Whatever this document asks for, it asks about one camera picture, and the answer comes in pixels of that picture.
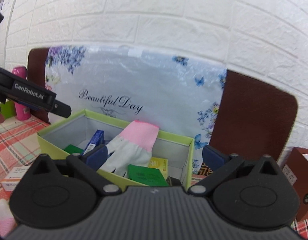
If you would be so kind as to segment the brown cardboard box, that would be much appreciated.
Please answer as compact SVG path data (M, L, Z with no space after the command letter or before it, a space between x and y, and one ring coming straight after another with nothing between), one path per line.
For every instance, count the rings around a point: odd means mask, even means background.
M300 198L298 222L308 219L308 149L294 147L282 171Z

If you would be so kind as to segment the plaid bed sheet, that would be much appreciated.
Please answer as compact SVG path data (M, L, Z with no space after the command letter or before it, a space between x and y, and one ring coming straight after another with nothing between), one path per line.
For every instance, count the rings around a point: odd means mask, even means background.
M40 154L37 133L46 127L47 123L34 116L25 121L14 116L0 124L0 199L10 197L1 185L7 174L14 167L31 164Z

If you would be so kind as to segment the pink thermos bottle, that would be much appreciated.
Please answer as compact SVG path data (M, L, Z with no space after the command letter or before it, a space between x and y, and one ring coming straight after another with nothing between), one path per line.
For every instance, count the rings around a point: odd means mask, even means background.
M17 66L13 68L12 74L25 80L27 79L27 69L25 66ZM18 120L24 121L31 117L31 113L29 107L23 104L25 93L22 85L22 83L17 83L16 86L13 86L13 89L16 91L17 96L15 101L16 117Z

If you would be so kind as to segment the white medicine box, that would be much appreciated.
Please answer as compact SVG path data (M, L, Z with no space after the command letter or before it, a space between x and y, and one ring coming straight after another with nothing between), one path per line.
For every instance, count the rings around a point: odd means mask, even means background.
M14 167L1 181L1 185L6 192L12 192L17 184L29 170L30 166Z

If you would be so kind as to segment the floral plastic bag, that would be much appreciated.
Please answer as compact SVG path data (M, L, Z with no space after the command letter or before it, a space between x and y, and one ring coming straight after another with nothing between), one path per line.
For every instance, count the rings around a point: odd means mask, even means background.
M73 112L140 120L194 139L193 172L212 137L227 70L221 63L127 47L51 47L45 84Z

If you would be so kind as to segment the green small box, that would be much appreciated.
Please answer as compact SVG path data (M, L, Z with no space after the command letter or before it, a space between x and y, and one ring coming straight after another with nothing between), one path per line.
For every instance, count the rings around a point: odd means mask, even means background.
M128 178L147 186L168 186L161 172L156 168L128 165Z

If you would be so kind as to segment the dark green box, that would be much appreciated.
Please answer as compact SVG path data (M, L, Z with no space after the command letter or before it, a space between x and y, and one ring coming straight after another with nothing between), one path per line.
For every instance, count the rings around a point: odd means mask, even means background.
M68 145L63 149L65 152L67 152L68 154L73 154L73 153L78 153L78 154L82 154L83 153L83 149L75 146L75 145Z

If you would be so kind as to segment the blue box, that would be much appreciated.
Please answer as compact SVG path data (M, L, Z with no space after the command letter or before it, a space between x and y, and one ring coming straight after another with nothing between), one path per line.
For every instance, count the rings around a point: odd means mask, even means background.
M104 144L105 140L104 140L104 131L103 130L97 130L94 135L92 136L92 138L90 139L89 143L87 144L87 146L85 147L84 151L82 152L83 155L85 155L86 153L90 152L91 150L93 150L94 148L96 148L97 146Z

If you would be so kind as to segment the pink white glove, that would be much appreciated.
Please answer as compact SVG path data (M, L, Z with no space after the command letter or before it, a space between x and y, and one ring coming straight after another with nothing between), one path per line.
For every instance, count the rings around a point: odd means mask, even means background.
M12 230L14 230L16 225L8 201L0 199L0 236L5 238Z
M158 133L158 126L134 120L106 145L108 158L100 169L125 177L128 165L147 167Z

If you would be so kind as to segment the light green storage box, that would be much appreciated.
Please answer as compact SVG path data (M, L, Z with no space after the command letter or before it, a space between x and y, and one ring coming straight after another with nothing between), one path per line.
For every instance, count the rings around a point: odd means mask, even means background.
M105 160L91 160L98 174L124 190L138 185L130 180L129 165L147 167L152 157L168 160L168 176L179 179L185 189L191 184L194 140L159 130L147 122L126 122L107 115L82 110L69 118L50 125L38 133L42 153L53 159L66 159L68 145L87 148L95 132L102 130L108 144L101 150Z

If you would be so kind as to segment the brown headboard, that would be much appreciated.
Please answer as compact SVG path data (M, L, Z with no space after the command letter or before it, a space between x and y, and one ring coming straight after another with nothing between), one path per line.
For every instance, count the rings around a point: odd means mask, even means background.
M28 78L44 88L48 50L32 49L28 56ZM294 125L296 98L265 82L226 70L224 92L208 145L246 159L265 154L277 159Z

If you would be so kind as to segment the yellow medicine box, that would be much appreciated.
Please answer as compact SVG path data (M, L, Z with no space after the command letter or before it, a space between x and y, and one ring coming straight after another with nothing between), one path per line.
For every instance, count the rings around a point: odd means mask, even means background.
M168 177L168 160L167 159L152 157L150 159L148 167L158 169L165 179Z

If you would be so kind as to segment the green tray box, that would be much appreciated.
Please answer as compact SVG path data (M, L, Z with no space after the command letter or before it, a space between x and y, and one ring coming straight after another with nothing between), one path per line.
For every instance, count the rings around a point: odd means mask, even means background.
M1 107L1 115L4 116L5 119L16 116L15 103L11 100L6 100L5 103L0 102Z

